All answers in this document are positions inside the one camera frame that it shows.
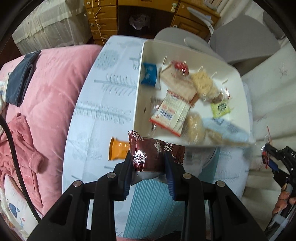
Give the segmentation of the person's right hand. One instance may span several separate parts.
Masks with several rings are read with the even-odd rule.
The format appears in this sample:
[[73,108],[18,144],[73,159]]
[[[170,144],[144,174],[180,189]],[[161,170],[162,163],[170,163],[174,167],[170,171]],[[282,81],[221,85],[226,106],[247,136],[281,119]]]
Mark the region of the person's right hand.
[[290,203],[291,205],[294,205],[295,197],[290,197],[290,193],[287,191],[287,184],[285,184],[281,189],[281,193],[272,211],[272,215],[275,215],[281,210],[285,209],[288,203]]

